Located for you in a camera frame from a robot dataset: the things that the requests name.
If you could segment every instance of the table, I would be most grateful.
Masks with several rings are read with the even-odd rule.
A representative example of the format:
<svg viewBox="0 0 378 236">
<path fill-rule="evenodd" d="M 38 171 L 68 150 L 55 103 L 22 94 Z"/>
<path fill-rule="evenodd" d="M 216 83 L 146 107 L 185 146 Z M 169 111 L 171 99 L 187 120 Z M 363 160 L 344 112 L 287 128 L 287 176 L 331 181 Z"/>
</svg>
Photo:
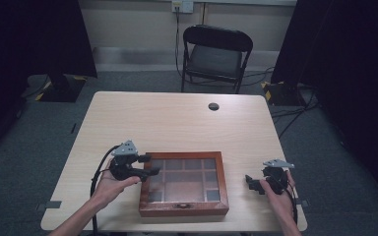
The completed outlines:
<svg viewBox="0 0 378 236">
<path fill-rule="evenodd" d="M 219 110 L 209 109 L 210 103 Z M 78 137 L 41 222 L 52 230 L 89 199 L 91 179 L 104 154 L 132 140 L 139 154 L 221 151 L 229 212 L 225 217 L 143 218 L 141 184 L 127 188 L 97 214 L 100 231 L 256 232 L 281 230 L 267 197 L 248 189 L 245 174 L 262 178 L 263 161 L 284 160 L 264 97 L 239 94 L 100 91 L 94 95 Z M 142 168 L 142 163 L 133 164 Z M 298 227 L 307 222 L 298 206 Z M 86 229 L 92 229 L 89 223 Z"/>
</svg>

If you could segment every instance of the person's right hand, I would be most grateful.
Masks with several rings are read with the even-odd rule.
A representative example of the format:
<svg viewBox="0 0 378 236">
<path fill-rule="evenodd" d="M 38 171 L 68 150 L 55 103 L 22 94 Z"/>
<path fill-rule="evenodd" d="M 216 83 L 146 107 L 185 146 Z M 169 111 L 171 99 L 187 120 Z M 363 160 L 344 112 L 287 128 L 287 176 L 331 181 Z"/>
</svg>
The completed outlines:
<svg viewBox="0 0 378 236">
<path fill-rule="evenodd" d="M 288 187 L 287 190 L 290 192 L 290 195 L 293 196 L 294 180 L 290 175 L 290 172 L 286 171 L 287 181 L 291 187 Z M 260 184 L 266 192 L 266 196 L 269 199 L 269 203 L 275 213 L 278 221 L 282 227 L 283 234 L 286 235 L 301 235 L 299 229 L 296 226 L 296 223 L 293 219 L 293 206 L 292 201 L 286 191 L 283 191 L 281 195 L 275 194 L 275 192 L 270 187 L 269 183 L 266 180 L 260 180 Z"/>
</svg>

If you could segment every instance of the wooden box frame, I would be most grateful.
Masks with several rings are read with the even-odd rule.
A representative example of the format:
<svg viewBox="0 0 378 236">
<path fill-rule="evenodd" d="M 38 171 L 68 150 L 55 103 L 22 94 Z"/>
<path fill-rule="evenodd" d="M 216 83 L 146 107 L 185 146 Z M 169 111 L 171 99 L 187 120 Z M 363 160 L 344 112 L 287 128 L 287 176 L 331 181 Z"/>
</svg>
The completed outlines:
<svg viewBox="0 0 378 236">
<path fill-rule="evenodd" d="M 188 170 L 180 169 L 182 173 L 190 172 L 190 171 L 201 171 L 202 173 L 205 172 L 216 172 L 217 174 L 217 182 L 218 187 L 213 189 L 213 191 L 218 190 L 219 192 L 219 199 L 208 201 L 208 197 L 203 197 L 205 200 L 203 202 L 150 202 L 149 201 L 149 191 L 150 191 L 150 184 L 151 178 L 148 178 L 146 182 L 142 184 L 141 187 L 141 194 L 140 194 L 140 205 L 139 205 L 139 212 L 142 217 L 165 217 L 165 216 L 196 216 L 196 215 L 226 215 L 229 210 L 228 205 L 228 196 L 226 193 L 226 185 L 225 185 L 225 177 L 223 174 L 223 164 L 222 164 L 222 157 L 220 151 L 204 151 L 204 152 L 148 152 L 148 155 L 152 157 L 152 161 L 146 162 L 144 165 L 145 169 L 152 168 L 153 160 L 163 159 L 165 162 L 171 159 L 179 159 L 182 161 L 192 160 L 192 159 L 201 159 L 204 163 L 205 159 L 213 159 L 215 161 L 215 169 L 213 168 L 205 168 L 205 165 L 202 164 L 202 167 L 199 169 Z M 164 182 L 165 175 L 168 173 L 167 171 L 171 172 L 173 170 L 164 170 L 161 169 L 160 173 L 158 174 L 158 178 L 162 178 L 162 185 L 165 186 Z M 207 191 L 211 191 L 211 188 L 206 187 L 206 180 L 205 177 L 203 178 L 202 183 L 202 191 L 206 193 Z M 164 196 L 166 194 L 165 187 L 163 192 L 161 192 Z"/>
</svg>

